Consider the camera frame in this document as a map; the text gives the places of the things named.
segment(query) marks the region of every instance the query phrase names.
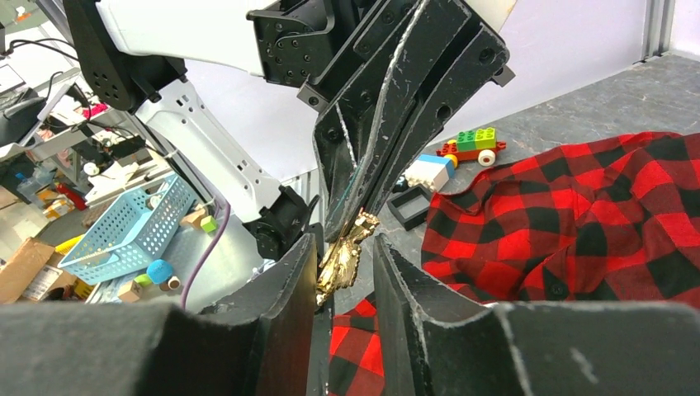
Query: black cable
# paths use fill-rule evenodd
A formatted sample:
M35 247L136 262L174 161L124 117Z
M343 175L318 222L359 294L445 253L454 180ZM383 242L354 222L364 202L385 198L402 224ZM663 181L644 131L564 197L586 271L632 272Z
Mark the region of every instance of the black cable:
M87 119L84 122L88 123L92 119L92 105L90 104L88 97L85 96L85 92L83 92L83 90L80 89L78 84L75 84L75 87L77 88L78 92L80 92L80 96L83 97L83 99L85 99L85 102L87 103Z
M51 74L51 77L49 78L49 91L46 92L46 100L47 101L51 97L51 88L54 86L54 78L56 78L56 76L58 76L59 74L63 74L63 72L53 73L53 74Z
M58 52L59 54L62 54L66 58L69 58L69 59L72 59L76 62L79 62L78 58L76 58L75 56L73 56L71 54L66 54L62 50L55 48L55 47L52 47L50 45L46 45L41 41L49 41L49 40L47 40L47 39L41 39L41 40L17 39L17 40L12 40L12 41L10 41L10 46L7 48L7 51L3 52L2 55L8 56L9 54L12 54L12 52L14 52L15 48L22 47L23 45L33 44L33 45L38 45L39 47L44 47L47 50L52 50L54 52Z

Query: green lego brick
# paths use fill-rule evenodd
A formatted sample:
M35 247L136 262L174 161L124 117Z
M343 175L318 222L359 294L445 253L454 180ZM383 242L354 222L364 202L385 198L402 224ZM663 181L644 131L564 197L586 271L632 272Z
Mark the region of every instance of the green lego brick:
M496 147L496 129L477 130L475 143L476 148L479 150L493 149Z
M457 150L459 151L471 151L476 150L476 132L470 130L469 132L460 132L457 135Z
M201 220L200 227L204 230L204 232L210 233L216 230L216 220L214 220L213 216L206 216Z

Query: red cloth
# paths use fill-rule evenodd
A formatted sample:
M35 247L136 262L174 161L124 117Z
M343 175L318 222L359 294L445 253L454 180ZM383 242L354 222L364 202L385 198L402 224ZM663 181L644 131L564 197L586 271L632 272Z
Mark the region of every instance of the red cloth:
M565 145L484 171L460 194L436 194L423 269L483 303L700 308L700 135ZM384 394L372 299L334 320L330 394Z

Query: white wall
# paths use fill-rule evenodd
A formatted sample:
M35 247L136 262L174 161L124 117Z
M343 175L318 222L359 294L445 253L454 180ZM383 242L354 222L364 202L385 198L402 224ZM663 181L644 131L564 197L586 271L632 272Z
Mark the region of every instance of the white wall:
M671 49L700 56L700 0L675 0Z
M518 75L506 88L479 92L441 139L594 83L641 58L646 2L520 0L502 36ZM189 62L189 78L224 127L282 180L316 167L316 114L296 90L219 65Z
M641 59L645 17L640 0L518 1L501 31L516 78L503 88L482 88L436 140L628 68Z

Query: wooden block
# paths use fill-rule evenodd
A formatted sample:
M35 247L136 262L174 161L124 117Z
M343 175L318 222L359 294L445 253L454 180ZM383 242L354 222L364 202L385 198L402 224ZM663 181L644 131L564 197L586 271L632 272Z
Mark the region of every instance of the wooden block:
M175 290L178 287L180 287L180 284L182 282L180 281L180 278L178 278L177 276L171 276L170 279L168 279L168 282L166 282L166 283L168 283L168 287L170 288L170 290Z
M130 280L119 288L117 296L125 303L135 303L141 299L141 292L143 290L141 285L136 283L135 280Z
M200 223L202 219L206 217L206 208L202 205L198 205L195 211L186 215L180 220L180 225L182 227L193 227L194 229L201 228Z

